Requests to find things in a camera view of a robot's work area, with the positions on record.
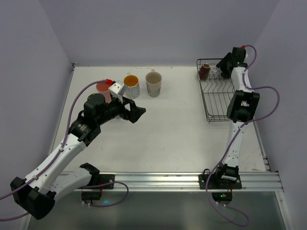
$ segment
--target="white table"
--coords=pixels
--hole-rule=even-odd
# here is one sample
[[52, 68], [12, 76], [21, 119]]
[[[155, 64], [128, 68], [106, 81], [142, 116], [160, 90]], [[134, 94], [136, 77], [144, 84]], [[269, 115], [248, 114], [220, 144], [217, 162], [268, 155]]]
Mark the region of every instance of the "white table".
[[[161, 94], [151, 98], [145, 75], [155, 69], [163, 76]], [[65, 169], [74, 171], [88, 162], [102, 172], [202, 172], [212, 169], [224, 154], [228, 122], [206, 121], [196, 67], [76, 67], [56, 135], [62, 140], [71, 103], [87, 84], [102, 80], [123, 80], [127, 73], [140, 81], [136, 105], [147, 112], [140, 120], [114, 119], [101, 126], [101, 134]], [[79, 98], [72, 121], [83, 109], [90, 87]], [[265, 172], [255, 128], [249, 124], [239, 157], [241, 172]]]

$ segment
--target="dish rack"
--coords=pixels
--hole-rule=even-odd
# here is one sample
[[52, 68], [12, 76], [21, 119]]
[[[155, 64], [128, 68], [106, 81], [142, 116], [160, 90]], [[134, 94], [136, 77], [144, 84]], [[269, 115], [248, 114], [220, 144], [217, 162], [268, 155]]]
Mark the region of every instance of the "dish rack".
[[206, 80], [199, 78], [201, 96], [207, 121], [228, 121], [227, 108], [235, 93], [235, 87], [231, 80], [224, 79], [216, 64], [221, 58], [205, 58], [197, 60], [197, 75], [204, 63], [210, 65], [209, 76]]

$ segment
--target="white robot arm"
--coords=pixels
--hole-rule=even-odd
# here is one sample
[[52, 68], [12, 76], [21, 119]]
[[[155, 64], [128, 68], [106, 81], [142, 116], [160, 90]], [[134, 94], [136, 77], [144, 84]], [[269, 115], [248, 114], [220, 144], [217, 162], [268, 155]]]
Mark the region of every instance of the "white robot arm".
[[[79, 112], [78, 118], [69, 128], [64, 147], [62, 148], [63, 142], [60, 143], [24, 179], [16, 177], [11, 182], [12, 191], [19, 189], [13, 194], [15, 202], [33, 217], [36, 219], [45, 217], [56, 201], [77, 188], [100, 184], [99, 170], [88, 163], [81, 165], [78, 170], [67, 176], [59, 177], [59, 175], [71, 160], [99, 135], [102, 124], [116, 116], [135, 123], [146, 112], [145, 108], [137, 107], [133, 100], [122, 97], [124, 87], [122, 82], [113, 82], [109, 88], [113, 96], [110, 103], [105, 102], [102, 94], [90, 95], [84, 103], [84, 110]], [[130, 110], [125, 108], [127, 104], [130, 105]], [[38, 177], [37, 175], [48, 165], [50, 166]]]
[[247, 128], [246, 122], [253, 119], [260, 95], [251, 88], [248, 79], [247, 64], [244, 63], [246, 51], [244, 47], [234, 47], [232, 53], [228, 53], [216, 66], [221, 70], [221, 76], [225, 79], [231, 78], [235, 93], [227, 109], [229, 118], [229, 134], [227, 147], [229, 151], [212, 175], [209, 183], [211, 189], [241, 189], [239, 177], [239, 153], [243, 135]]

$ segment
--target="brown mug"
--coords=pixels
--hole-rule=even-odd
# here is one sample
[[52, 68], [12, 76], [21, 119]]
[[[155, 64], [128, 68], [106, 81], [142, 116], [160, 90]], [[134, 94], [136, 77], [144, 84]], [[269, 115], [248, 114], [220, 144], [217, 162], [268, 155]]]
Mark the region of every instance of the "brown mug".
[[201, 66], [201, 69], [198, 71], [198, 75], [201, 80], [206, 80], [209, 76], [210, 66], [208, 63], [205, 63]]

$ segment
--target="beige mug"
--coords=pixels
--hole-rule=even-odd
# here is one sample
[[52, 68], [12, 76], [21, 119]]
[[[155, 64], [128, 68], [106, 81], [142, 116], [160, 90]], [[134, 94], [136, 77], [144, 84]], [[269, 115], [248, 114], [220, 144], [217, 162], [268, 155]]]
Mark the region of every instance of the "beige mug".
[[154, 69], [152, 69], [151, 72], [147, 73], [145, 78], [146, 78], [146, 87], [148, 95], [151, 97], [159, 96], [161, 91], [161, 83], [162, 83], [161, 74], [155, 72]]

